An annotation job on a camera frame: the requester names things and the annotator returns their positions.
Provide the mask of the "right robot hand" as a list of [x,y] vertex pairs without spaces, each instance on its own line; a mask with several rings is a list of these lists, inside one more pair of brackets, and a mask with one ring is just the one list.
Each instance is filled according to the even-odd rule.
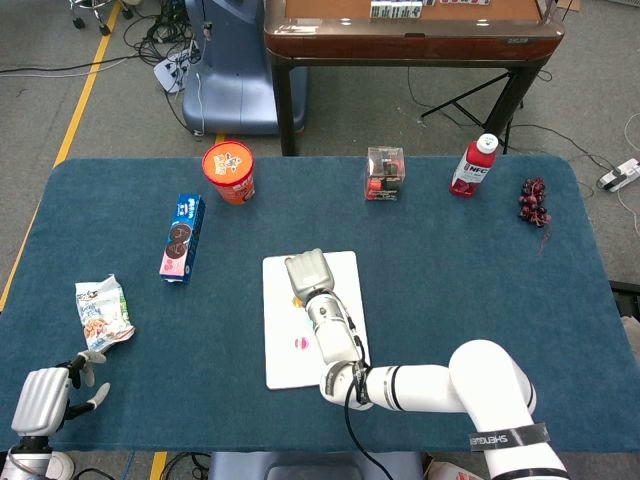
[[317,292],[334,289],[334,277],[321,249],[287,257],[284,263],[293,293],[303,303]]

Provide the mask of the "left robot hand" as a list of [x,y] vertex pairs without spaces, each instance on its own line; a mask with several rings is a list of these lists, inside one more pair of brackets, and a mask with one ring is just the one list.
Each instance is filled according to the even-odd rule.
[[66,420],[96,410],[108,395],[110,383],[102,384],[93,397],[77,405],[69,404],[69,395],[71,388],[79,389],[82,382],[94,386],[93,365],[105,362],[104,354],[85,350],[71,361],[31,371],[23,384],[11,429],[21,437],[49,437]]

